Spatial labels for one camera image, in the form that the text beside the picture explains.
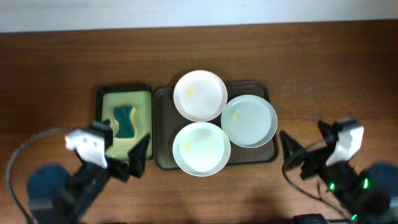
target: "white plate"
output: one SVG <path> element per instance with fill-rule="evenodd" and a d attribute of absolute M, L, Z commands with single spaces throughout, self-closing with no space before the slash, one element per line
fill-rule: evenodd
<path fill-rule="evenodd" d="M 184 75 L 174 88 L 174 104 L 190 121 L 210 121 L 225 108 L 228 94 L 214 73 L 196 70 Z"/>
<path fill-rule="evenodd" d="M 173 142 L 173 156 L 186 173 L 206 177 L 228 162 L 231 144 L 224 131 L 214 124 L 197 122 L 185 126 Z"/>
<path fill-rule="evenodd" d="M 259 147 L 274 136 L 276 112 L 265 99 L 254 95 L 233 98 L 221 115 L 221 127 L 229 140 L 241 147 Z"/>

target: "white robot part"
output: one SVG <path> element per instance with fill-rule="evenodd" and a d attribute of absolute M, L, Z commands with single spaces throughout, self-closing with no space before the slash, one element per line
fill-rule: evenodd
<path fill-rule="evenodd" d="M 350 160 L 361 147 L 363 133 L 363 126 L 339 132 L 335 151 L 326 160 L 326 166 Z"/>
<path fill-rule="evenodd" d="M 65 136 L 66 148 L 77 150 L 80 158 L 86 162 L 94 163 L 104 169 L 108 167 L 105 159 L 105 141 L 103 138 L 76 129 Z"/>

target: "green led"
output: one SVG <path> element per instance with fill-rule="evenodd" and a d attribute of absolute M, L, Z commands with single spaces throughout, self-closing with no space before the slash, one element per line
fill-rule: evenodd
<path fill-rule="evenodd" d="M 330 184 L 329 184 L 329 190 L 330 191 L 335 191 L 336 190 L 336 185 L 335 185 L 335 183 L 333 183 L 333 182 L 330 182 Z"/>
<path fill-rule="evenodd" d="M 366 178 L 363 181 L 363 189 L 368 189 L 369 188 L 369 179 Z"/>

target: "white wall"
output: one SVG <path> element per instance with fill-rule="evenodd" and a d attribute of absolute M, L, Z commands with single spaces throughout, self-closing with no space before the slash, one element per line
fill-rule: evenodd
<path fill-rule="evenodd" d="M 0 0 L 0 32 L 397 18 L 398 0 Z"/>

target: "wooden table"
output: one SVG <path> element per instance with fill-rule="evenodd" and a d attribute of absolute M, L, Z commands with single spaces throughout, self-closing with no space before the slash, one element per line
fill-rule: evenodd
<path fill-rule="evenodd" d="M 346 115 L 365 126 L 357 171 L 378 160 L 398 162 L 398 21 L 317 22 L 167 29 L 89 30 L 0 35 L 0 217 L 23 223 L 4 184 L 11 152 L 35 132 L 85 126 L 95 90 L 115 83 L 173 85 L 205 69 L 223 80 L 260 80 L 279 119 L 302 144 L 321 138 L 317 121 Z M 45 162 L 80 166 L 62 136 L 21 155 L 14 185 Z M 211 177 L 165 172 L 149 161 L 145 176 L 109 181 L 84 217 L 88 223 L 238 223 L 338 214 L 298 193 L 272 164 L 226 167 Z M 300 185 L 316 193 L 316 180 Z"/>

